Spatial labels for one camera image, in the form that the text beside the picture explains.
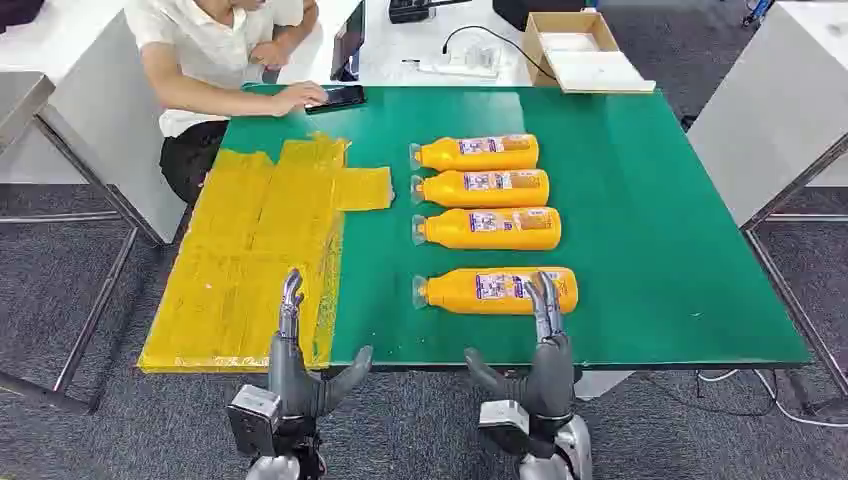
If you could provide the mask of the person's left hand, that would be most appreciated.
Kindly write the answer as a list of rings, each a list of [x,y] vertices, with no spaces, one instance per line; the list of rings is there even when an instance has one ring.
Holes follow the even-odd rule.
[[[292,47],[283,41],[258,43],[250,52],[251,64],[261,65],[266,70],[280,70],[290,59]]]

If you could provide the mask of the person's right hand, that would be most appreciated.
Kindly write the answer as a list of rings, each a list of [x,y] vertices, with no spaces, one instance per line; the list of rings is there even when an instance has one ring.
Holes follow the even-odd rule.
[[[268,115],[285,116],[293,111],[320,106],[328,101],[328,97],[327,91],[315,82],[294,83],[271,97]]]

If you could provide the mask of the robot right hand grey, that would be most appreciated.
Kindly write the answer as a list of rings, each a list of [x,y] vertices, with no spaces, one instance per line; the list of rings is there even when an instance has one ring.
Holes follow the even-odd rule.
[[[557,290],[549,274],[542,271],[534,273],[524,286],[532,300],[537,337],[529,373],[507,378],[471,347],[464,350],[465,363],[474,381],[495,398],[515,400],[542,419],[564,419],[572,414],[574,367]]]

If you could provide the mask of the robot left hand grey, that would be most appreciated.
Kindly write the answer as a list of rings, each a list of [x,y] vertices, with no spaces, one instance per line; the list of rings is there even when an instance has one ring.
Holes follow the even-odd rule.
[[[271,337],[268,384],[280,397],[282,416],[319,418],[332,412],[365,379],[372,367],[373,347],[362,347],[352,364],[329,380],[310,376],[299,344],[301,284],[300,271],[291,269],[282,285],[278,330]]]

